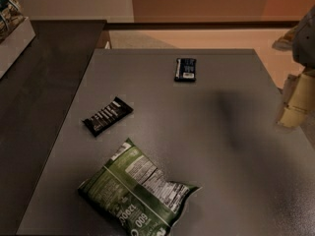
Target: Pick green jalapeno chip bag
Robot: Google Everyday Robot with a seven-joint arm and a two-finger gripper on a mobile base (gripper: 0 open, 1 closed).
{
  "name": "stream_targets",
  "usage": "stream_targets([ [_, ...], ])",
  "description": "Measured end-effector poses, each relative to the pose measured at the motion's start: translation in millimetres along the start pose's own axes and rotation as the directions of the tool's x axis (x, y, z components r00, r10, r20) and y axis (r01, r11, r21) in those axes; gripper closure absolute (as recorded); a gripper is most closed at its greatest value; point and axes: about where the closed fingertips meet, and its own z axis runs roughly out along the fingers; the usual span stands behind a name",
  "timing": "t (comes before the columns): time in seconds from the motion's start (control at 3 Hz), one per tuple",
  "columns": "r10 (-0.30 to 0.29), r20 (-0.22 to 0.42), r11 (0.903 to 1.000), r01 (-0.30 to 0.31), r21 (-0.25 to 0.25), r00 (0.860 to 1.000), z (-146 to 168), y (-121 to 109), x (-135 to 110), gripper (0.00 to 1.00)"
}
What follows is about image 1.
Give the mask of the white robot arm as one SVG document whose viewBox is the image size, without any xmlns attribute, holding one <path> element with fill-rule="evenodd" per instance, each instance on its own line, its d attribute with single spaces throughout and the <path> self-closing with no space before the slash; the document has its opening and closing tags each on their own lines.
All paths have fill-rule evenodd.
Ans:
<svg viewBox="0 0 315 236">
<path fill-rule="evenodd" d="M 276 117 L 279 127 L 293 130 L 315 110 L 315 6 L 272 47 L 278 51 L 291 51 L 293 61 L 303 66 L 299 75 L 287 76 L 283 102 Z"/>
</svg>

